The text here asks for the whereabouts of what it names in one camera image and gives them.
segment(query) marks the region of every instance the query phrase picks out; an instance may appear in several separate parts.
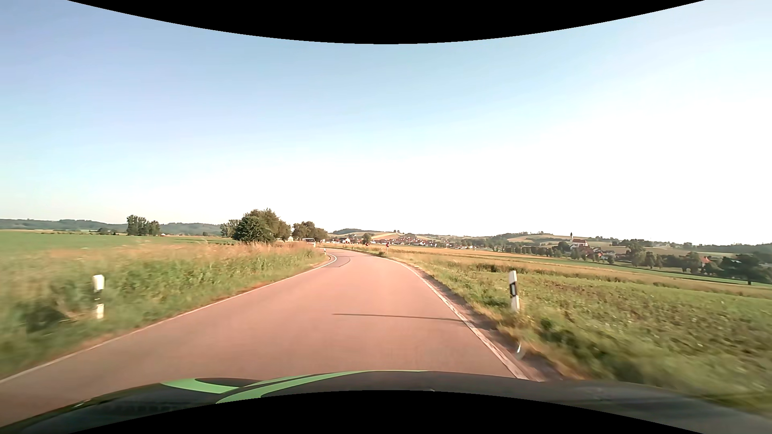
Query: forested hill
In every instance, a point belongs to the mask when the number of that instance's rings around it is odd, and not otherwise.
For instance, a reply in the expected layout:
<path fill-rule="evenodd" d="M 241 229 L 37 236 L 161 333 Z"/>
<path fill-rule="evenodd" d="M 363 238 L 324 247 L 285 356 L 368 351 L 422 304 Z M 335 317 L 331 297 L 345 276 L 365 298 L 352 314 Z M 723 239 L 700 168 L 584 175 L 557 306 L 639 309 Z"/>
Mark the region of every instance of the forested hill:
<path fill-rule="evenodd" d="M 0 219 L 0 229 L 51 229 L 57 231 L 77 231 L 82 229 L 97 230 L 107 228 L 117 232 L 126 232 L 126 223 L 102 223 L 93 220 L 32 220 Z"/>
<path fill-rule="evenodd" d="M 126 223 L 103 223 L 93 220 L 32 220 L 32 219 L 0 219 L 0 229 L 49 229 L 57 231 L 98 230 L 107 228 L 116 232 L 126 232 Z M 168 223 L 161 225 L 161 232 L 183 235 L 220 235 L 220 225 L 208 223 Z"/>
<path fill-rule="evenodd" d="M 371 231 L 371 230 L 365 230 L 365 229 L 346 228 L 346 229 L 338 229 L 337 231 L 334 231 L 333 234 L 335 234 L 335 235 L 346 235 L 346 234 L 352 233 L 352 232 L 372 232 L 372 233 L 378 233 L 378 232 L 383 232 L 383 231 Z"/>

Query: green field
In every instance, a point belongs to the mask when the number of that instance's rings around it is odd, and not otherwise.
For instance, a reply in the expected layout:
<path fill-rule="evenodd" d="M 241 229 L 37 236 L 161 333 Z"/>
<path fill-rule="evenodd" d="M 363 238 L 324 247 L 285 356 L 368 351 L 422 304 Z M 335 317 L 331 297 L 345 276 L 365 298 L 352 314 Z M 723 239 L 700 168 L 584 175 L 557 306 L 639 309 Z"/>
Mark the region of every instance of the green field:
<path fill-rule="evenodd" d="M 602 268 L 388 255 L 426 271 L 566 375 L 655 385 L 772 414 L 772 300 L 637 283 Z M 509 270 L 518 272 L 518 314 L 509 308 Z"/>
<path fill-rule="evenodd" d="M 0 230 L 0 257 L 36 253 L 51 249 L 100 249 L 137 246 L 145 243 L 230 242 L 232 239 L 203 236 L 110 236 L 50 231 Z"/>
<path fill-rule="evenodd" d="M 325 258 L 302 243 L 228 242 L 0 231 L 0 378 Z M 95 274 L 105 276 L 102 320 L 93 318 Z"/>

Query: asphalt road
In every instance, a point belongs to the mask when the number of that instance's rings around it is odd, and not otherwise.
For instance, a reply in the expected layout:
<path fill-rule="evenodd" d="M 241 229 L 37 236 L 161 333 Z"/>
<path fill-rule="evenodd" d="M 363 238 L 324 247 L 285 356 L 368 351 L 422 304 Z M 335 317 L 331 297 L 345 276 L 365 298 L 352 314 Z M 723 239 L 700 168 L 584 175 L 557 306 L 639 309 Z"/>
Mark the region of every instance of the asphalt road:
<path fill-rule="evenodd" d="M 0 426 L 116 390 L 179 378 L 267 379 L 424 369 L 514 376 L 421 277 L 328 249 L 298 276 L 0 381 Z"/>

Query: white reflector post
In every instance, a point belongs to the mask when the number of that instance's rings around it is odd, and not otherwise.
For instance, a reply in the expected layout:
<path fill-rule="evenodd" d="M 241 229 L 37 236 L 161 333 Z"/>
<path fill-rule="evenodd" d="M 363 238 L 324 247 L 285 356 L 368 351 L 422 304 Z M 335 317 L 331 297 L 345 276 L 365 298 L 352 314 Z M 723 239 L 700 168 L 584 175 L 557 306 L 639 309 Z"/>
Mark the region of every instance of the white reflector post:
<path fill-rule="evenodd" d="M 96 318 L 104 318 L 104 304 L 102 304 L 102 290 L 104 289 L 104 276 L 97 274 L 91 277 L 91 283 L 94 286 L 94 302 L 96 302 Z"/>
<path fill-rule="evenodd" d="M 104 289 L 104 276 L 97 274 L 91 277 L 91 283 L 94 285 L 94 292 L 98 293 Z"/>
<path fill-rule="evenodd" d="M 517 271 L 510 271 L 510 297 L 512 297 L 512 310 L 520 310 L 520 296 L 517 295 Z"/>

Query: black car hood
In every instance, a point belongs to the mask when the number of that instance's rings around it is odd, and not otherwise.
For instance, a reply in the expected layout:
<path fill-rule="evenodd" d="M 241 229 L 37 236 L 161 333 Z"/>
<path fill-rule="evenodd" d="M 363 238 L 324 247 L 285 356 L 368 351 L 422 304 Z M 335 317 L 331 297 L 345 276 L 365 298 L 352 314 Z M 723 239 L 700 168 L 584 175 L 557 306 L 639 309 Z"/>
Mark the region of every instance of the black car hood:
<path fill-rule="evenodd" d="M 345 391 L 426 391 L 500 396 L 598 410 L 705 434 L 772 432 L 772 421 L 761 416 L 661 388 L 619 381 L 536 382 L 440 371 L 347 371 L 262 381 L 244 378 L 166 381 L 68 405 L 0 428 L 0 434 L 64 434 L 202 405 Z"/>

